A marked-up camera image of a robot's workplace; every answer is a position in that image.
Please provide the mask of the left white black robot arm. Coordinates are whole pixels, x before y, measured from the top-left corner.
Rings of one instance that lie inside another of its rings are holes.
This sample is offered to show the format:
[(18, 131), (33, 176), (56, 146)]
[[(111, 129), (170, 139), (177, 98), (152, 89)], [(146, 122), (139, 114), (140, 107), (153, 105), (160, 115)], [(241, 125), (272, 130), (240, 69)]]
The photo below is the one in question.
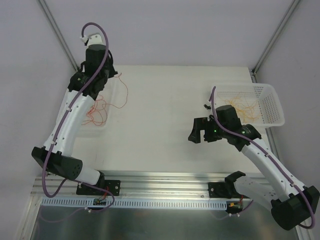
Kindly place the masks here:
[(51, 173), (65, 180), (87, 184), (95, 195), (105, 189), (105, 175), (84, 166), (82, 160), (73, 158), (76, 135), (99, 93), (109, 78), (117, 74), (113, 56), (102, 43), (90, 45), (81, 64), (84, 71), (76, 72), (67, 86), (59, 116), (51, 135), (42, 147), (34, 147), (31, 155), (42, 167), (42, 173)]

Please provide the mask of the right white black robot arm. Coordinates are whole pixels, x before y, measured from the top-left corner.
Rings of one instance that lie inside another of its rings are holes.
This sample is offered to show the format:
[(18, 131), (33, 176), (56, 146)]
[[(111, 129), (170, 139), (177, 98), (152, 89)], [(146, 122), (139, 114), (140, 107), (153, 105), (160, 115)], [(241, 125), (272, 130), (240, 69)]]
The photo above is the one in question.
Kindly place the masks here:
[(252, 125), (241, 123), (233, 106), (223, 105), (212, 112), (208, 117), (193, 120), (188, 140), (199, 144), (201, 132), (204, 132), (203, 138), (208, 143), (226, 139), (259, 169), (270, 184), (270, 187), (265, 187), (245, 173), (236, 171), (224, 180), (225, 197), (244, 195), (250, 198), (270, 211), (275, 222), (284, 230), (296, 226), (312, 229), (320, 199), (318, 189), (307, 187), (290, 173), (268, 150), (261, 134)]

